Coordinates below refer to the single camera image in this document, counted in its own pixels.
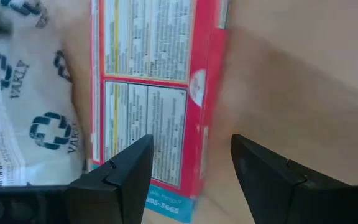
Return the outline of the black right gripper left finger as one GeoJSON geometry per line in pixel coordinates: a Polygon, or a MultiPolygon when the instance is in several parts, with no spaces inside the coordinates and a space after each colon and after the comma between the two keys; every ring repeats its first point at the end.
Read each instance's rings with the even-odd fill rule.
{"type": "Polygon", "coordinates": [[[73,224],[141,223],[152,176],[153,136],[147,134],[69,185],[73,224]]]}

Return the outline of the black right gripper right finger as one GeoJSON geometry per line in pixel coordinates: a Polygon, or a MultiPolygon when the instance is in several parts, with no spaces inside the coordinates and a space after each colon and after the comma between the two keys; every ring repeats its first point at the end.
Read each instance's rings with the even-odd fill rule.
{"type": "Polygon", "coordinates": [[[256,223],[358,224],[358,185],[310,169],[240,134],[232,135],[231,157],[256,223]]]}

